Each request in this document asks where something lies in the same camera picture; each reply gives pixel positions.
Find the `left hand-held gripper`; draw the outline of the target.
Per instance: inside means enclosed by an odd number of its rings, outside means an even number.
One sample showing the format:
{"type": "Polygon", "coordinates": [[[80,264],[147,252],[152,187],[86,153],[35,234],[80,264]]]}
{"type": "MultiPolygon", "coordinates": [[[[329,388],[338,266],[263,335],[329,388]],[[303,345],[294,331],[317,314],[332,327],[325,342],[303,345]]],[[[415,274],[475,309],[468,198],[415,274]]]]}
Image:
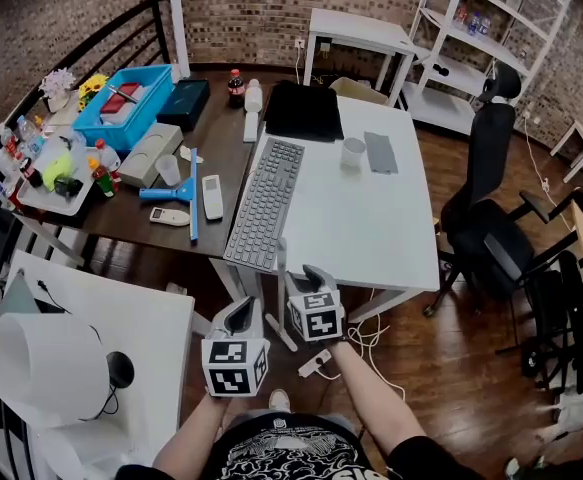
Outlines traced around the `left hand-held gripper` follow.
{"type": "Polygon", "coordinates": [[[261,301],[249,296],[218,312],[201,342],[202,369],[213,397],[254,397],[268,372],[261,301]]]}

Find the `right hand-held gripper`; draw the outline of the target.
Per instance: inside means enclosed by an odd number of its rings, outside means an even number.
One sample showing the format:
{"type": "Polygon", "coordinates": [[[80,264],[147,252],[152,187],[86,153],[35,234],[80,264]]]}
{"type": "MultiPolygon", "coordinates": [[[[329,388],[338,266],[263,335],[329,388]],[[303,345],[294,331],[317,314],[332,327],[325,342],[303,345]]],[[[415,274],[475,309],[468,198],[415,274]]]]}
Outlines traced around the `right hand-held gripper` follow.
{"type": "Polygon", "coordinates": [[[341,339],[345,311],[335,279],[312,265],[303,265],[303,271],[310,290],[303,290],[293,274],[285,273],[287,308],[294,328],[307,343],[341,339]]]}

